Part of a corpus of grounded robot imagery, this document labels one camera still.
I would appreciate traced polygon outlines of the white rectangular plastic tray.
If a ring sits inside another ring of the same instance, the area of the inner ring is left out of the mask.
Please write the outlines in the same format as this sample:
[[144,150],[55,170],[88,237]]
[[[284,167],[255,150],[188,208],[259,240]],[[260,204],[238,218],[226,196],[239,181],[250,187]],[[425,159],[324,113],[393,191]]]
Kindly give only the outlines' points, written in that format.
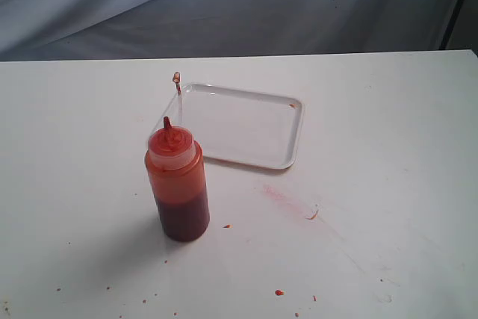
[[188,129],[206,158],[285,170],[297,156],[303,114],[294,97],[191,83],[161,116]]

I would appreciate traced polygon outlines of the grey fabric backdrop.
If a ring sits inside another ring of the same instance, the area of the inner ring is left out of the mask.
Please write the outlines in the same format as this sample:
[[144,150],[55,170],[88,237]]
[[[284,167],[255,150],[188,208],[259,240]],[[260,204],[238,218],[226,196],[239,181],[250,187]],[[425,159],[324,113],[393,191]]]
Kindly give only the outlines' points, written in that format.
[[437,49],[456,0],[1,0],[1,59]]

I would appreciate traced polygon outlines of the red sauce squeeze bottle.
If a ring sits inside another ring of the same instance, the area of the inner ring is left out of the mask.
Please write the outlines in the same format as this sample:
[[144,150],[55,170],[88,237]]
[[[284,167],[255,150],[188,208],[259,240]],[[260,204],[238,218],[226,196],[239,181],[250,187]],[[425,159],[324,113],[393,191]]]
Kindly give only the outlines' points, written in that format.
[[149,136],[144,162],[164,234],[178,242],[201,237],[210,212],[203,150],[190,130],[164,115]]

